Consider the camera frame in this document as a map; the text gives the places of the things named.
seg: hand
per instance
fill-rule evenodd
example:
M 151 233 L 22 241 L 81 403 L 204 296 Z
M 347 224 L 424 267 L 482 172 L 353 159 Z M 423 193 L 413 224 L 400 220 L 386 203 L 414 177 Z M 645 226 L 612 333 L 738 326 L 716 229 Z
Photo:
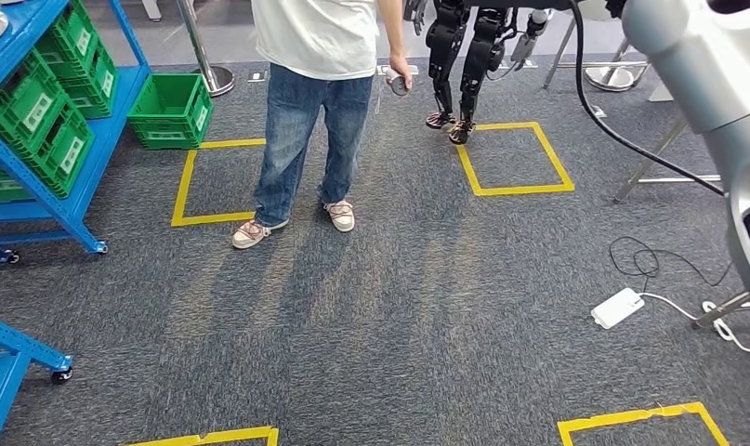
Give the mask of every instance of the hand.
M 404 86 L 408 90 L 413 88 L 413 75 L 410 74 L 410 66 L 407 64 L 407 59 L 404 56 L 391 55 L 390 64 L 391 70 L 404 78 Z
M 424 11 L 427 9 L 427 0 L 418 0 L 418 5 L 415 8 L 413 28 L 415 35 L 421 35 L 421 29 L 424 28 Z

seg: robot leg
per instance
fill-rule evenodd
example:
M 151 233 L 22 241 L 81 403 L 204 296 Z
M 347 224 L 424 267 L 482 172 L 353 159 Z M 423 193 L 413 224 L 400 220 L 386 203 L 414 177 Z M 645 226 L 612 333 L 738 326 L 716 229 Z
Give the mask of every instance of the robot leg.
M 434 0 L 438 18 L 427 31 L 429 76 L 435 88 L 438 111 L 427 117 L 427 126 L 442 128 L 454 124 L 454 105 L 449 76 L 465 37 L 470 7 L 463 0 Z
M 454 144 L 465 144 L 470 132 L 476 127 L 473 114 L 479 98 L 481 82 L 487 71 L 494 72 L 500 66 L 505 53 L 503 35 L 506 31 L 508 8 L 480 8 L 476 18 L 475 34 L 465 58 L 462 71 L 462 100 L 459 102 L 459 121 L 452 128 L 449 139 Z

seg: remote controller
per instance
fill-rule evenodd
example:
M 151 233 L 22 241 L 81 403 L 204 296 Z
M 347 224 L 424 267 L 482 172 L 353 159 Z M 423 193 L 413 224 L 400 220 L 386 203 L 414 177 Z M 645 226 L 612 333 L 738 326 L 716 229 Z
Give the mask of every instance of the remote controller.
M 386 70 L 386 79 L 390 81 L 391 90 L 393 90 L 395 95 L 405 96 L 410 92 L 410 90 L 407 89 L 407 85 L 404 83 L 404 77 L 390 68 Z

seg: white power adapter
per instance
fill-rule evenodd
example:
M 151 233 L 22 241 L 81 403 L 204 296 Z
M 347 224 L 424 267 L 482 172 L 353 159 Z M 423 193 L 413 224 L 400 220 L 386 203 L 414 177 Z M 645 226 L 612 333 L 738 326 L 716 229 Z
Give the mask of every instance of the white power adapter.
M 631 288 L 625 288 L 617 295 L 600 303 L 591 310 L 594 321 L 605 329 L 631 316 L 635 311 L 643 308 L 645 301 Z

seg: yellow floor tape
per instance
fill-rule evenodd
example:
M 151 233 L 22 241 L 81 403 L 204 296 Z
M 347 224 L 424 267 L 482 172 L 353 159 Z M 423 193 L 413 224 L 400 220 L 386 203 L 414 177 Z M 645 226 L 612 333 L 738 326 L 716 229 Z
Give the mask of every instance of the yellow floor tape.
M 199 150 L 262 146 L 264 144 L 265 139 L 263 138 L 230 139 L 226 141 L 204 142 Z M 197 151 L 189 151 L 188 155 L 186 155 L 186 163 L 183 165 L 183 175 L 180 177 L 180 185 L 178 186 L 178 197 L 175 199 L 175 209 L 172 211 L 172 226 L 203 225 L 224 221 L 245 221 L 254 218 L 254 212 L 235 212 L 228 214 L 213 214 L 209 216 L 184 216 L 186 212 L 186 200 L 188 200 L 189 197 L 191 175 L 194 172 L 194 161 L 196 159 Z
M 473 193 L 480 197 L 487 197 L 493 195 L 517 195 L 524 193 L 549 193 L 549 192 L 571 192 L 574 191 L 574 183 L 569 178 L 569 174 L 560 162 L 558 155 L 552 149 L 552 146 L 547 140 L 545 132 L 542 130 L 541 125 L 537 122 L 529 123 L 501 123 L 501 124 L 482 124 L 477 125 L 476 130 L 512 130 L 516 128 L 530 128 L 536 134 L 539 139 L 539 143 L 545 150 L 547 158 L 552 163 L 555 171 L 560 177 L 560 183 L 555 184 L 539 184 L 535 186 L 512 186 L 505 188 L 483 188 L 479 183 L 478 177 L 476 177 L 476 171 L 473 169 L 473 164 L 470 162 L 470 157 L 467 156 L 467 149 L 464 145 L 456 146 L 457 153 L 459 154 L 459 161 L 462 163 L 462 168 L 465 170 L 465 176 L 467 182 L 470 184 L 470 188 L 473 189 Z
M 714 423 L 714 419 L 708 414 L 703 404 L 699 401 L 690 402 L 687 404 L 678 404 L 675 406 L 665 406 L 657 409 L 650 409 L 648 411 L 627 411 L 619 413 L 608 413 L 605 415 L 598 415 L 592 418 L 580 418 L 578 420 L 571 421 L 560 421 L 558 422 L 558 431 L 560 432 L 560 439 L 563 441 L 563 446 L 573 446 L 572 443 L 572 432 L 592 429 L 595 427 L 604 427 L 612 425 L 621 425 L 623 423 L 631 423 L 634 421 L 647 420 L 652 416 L 679 416 L 687 413 L 694 413 L 703 418 L 703 422 L 711 431 L 711 435 L 717 441 L 719 446 L 728 446 L 728 441 L 722 432 Z
M 279 429 L 273 426 L 249 427 L 246 429 L 225 430 L 212 432 L 200 437 L 189 435 L 173 439 L 157 439 L 144 443 L 133 443 L 127 446 L 202 446 L 204 444 L 219 444 L 230 441 L 241 441 L 245 439 L 266 439 L 267 446 L 277 446 L 279 441 Z

